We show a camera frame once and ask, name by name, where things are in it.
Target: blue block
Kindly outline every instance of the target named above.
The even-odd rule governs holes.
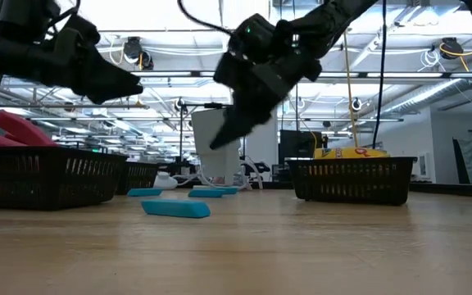
[[[159,196],[163,192],[161,188],[132,188],[127,193],[129,197],[151,197]]]
[[[223,190],[221,189],[193,189],[188,193],[189,197],[223,197]]]
[[[144,200],[141,206],[145,213],[158,216],[204,218],[211,215],[205,202],[189,200]]]
[[[237,187],[215,188],[223,191],[223,194],[236,194],[239,192]]]

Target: wooden table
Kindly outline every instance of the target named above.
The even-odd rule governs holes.
[[[208,203],[203,220],[146,216],[127,197],[0,211],[0,294],[472,294],[472,198],[353,206],[265,191]]]

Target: black monitor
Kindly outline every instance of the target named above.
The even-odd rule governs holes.
[[[319,132],[314,135],[309,131],[280,130],[278,156],[279,164],[284,163],[285,158],[312,158],[316,147],[322,147],[322,138]]]

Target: yellow package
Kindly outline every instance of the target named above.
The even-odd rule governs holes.
[[[361,159],[370,157],[390,157],[385,151],[364,147],[317,148],[315,159]]]

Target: black wire basket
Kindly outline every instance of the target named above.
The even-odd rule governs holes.
[[[126,162],[116,194],[126,195],[132,188],[152,188],[156,180],[157,168],[158,164]]]
[[[63,147],[0,147],[0,208],[54,211],[110,201],[125,160]]]
[[[415,157],[288,161],[298,198],[400,206]]]

